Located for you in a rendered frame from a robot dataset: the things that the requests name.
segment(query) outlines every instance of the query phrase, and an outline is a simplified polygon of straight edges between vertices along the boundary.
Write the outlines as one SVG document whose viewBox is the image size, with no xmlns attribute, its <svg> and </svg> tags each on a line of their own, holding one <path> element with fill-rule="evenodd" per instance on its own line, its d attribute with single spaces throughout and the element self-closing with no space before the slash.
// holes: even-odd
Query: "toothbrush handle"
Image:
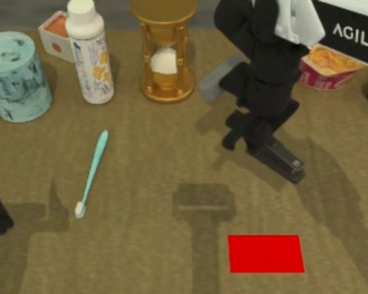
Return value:
<svg viewBox="0 0 368 294">
<path fill-rule="evenodd" d="M 102 154 L 104 153 L 105 146 L 106 146 L 106 143 L 107 143 L 107 139 L 108 139 L 108 133 L 105 130 L 101 133 L 101 135 L 99 136 L 98 142 L 97 142 L 96 150 L 94 152 L 93 161 L 91 163 L 90 172 L 89 172 L 88 178 L 87 178 L 86 188 L 85 188 L 85 191 L 83 193 L 83 200 L 82 200 L 83 202 L 85 202 L 86 199 L 87 199 L 87 195 L 90 191 L 91 184 L 93 183 L 94 176 L 96 174 L 98 165 L 101 161 Z"/>
</svg>

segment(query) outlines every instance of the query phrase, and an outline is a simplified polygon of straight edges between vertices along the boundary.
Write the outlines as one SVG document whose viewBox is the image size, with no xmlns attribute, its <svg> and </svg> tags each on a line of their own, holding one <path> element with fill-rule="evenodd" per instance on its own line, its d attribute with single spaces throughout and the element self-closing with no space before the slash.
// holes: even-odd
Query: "brown table surface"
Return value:
<svg viewBox="0 0 368 294">
<path fill-rule="evenodd" d="M 74 66 L 47 55 L 37 32 L 27 33 L 54 101 L 31 123 L 0 120 L 0 195 L 15 219 L 0 236 L 0 294 L 368 293 L 368 101 L 362 92 L 368 69 L 337 92 L 295 86 L 301 108 L 277 133 L 306 164 L 306 178 L 293 186 L 246 156 L 243 143 L 233 153 L 222 150 L 224 119 L 235 109 L 230 95 L 208 104 L 196 91 L 175 105 L 143 97 L 139 32 L 107 33 L 117 91 L 103 106 L 87 104 Z M 190 33 L 198 80 L 237 53 L 219 32 Z M 86 215 L 77 220 L 74 207 L 103 129 L 109 142 Z M 212 227 L 177 220 L 173 194 L 182 184 L 196 196 L 203 192 L 189 185 L 207 183 L 210 193 L 223 193 L 221 184 L 234 194 L 236 214 L 218 236 L 192 248 L 191 234 Z M 300 235 L 306 274 L 229 274 L 229 234 Z M 216 253 L 209 249 L 215 242 Z M 206 277 L 199 281 L 192 273 Z"/>
</svg>

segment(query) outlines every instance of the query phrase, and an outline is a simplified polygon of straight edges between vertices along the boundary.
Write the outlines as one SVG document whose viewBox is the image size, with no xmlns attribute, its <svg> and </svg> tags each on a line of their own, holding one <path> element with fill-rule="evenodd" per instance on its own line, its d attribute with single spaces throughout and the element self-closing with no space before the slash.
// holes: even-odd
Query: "white bottle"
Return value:
<svg viewBox="0 0 368 294">
<path fill-rule="evenodd" d="M 93 0 L 70 0 L 66 29 L 85 100 L 104 104 L 114 95 L 104 20 Z"/>
</svg>

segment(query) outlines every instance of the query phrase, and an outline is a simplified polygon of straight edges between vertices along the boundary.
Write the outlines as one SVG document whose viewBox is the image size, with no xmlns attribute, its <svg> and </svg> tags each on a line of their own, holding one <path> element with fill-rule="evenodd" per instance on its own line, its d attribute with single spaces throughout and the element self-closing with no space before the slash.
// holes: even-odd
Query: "red food container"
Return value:
<svg viewBox="0 0 368 294">
<path fill-rule="evenodd" d="M 313 63 L 307 56 L 301 59 L 300 69 L 302 75 L 300 82 L 309 88 L 320 91 L 335 91 L 343 88 L 363 68 L 335 73 L 321 68 Z"/>
</svg>

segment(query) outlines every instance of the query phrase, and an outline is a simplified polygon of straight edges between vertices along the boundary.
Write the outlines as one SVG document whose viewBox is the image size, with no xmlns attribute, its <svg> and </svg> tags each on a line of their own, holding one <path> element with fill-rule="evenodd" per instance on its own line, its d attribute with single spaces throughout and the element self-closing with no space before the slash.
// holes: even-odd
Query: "box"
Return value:
<svg viewBox="0 0 368 294">
<path fill-rule="evenodd" d="M 57 11 L 39 26 L 38 31 L 42 45 L 48 54 L 74 63 L 74 56 L 64 25 L 66 18 L 66 12 Z"/>
<path fill-rule="evenodd" d="M 333 51 L 329 52 L 333 56 L 340 56 L 347 60 L 347 57 L 339 53 Z M 305 56 L 300 62 L 300 69 L 302 71 L 300 82 L 309 88 L 319 91 L 335 91 L 342 89 L 364 67 L 364 65 L 359 62 L 353 60 L 349 60 L 349 62 L 355 62 L 355 66 L 348 70 L 342 69 L 336 71 L 331 68 L 322 67 L 313 62 L 309 56 Z"/>
</svg>

